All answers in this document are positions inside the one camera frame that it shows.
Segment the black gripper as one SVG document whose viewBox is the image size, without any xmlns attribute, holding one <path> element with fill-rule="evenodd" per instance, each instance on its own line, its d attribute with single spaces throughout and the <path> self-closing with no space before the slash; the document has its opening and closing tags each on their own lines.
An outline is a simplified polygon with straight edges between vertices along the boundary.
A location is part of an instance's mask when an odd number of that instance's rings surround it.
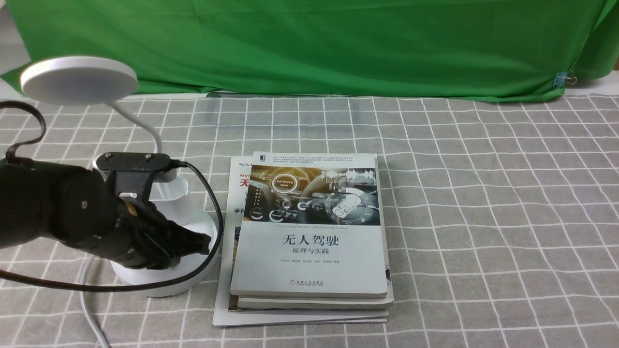
<svg viewBox="0 0 619 348">
<path fill-rule="evenodd" d="M 180 255 L 210 253 L 208 234 L 170 228 L 161 214 L 144 212 L 112 194 L 101 197 L 99 213 L 99 256 L 122 267 L 164 270 L 176 266 Z"/>
</svg>

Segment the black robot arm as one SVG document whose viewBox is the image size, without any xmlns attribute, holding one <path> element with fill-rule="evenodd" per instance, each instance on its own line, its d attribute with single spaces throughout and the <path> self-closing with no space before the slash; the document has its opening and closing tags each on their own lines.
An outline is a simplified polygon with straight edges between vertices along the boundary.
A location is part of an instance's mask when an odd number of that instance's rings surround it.
<svg viewBox="0 0 619 348">
<path fill-rule="evenodd" d="M 115 195 L 95 170 L 1 161 L 1 247 L 38 238 L 130 269 L 163 270 L 208 255 L 211 238 L 168 220 L 155 203 Z"/>
</svg>

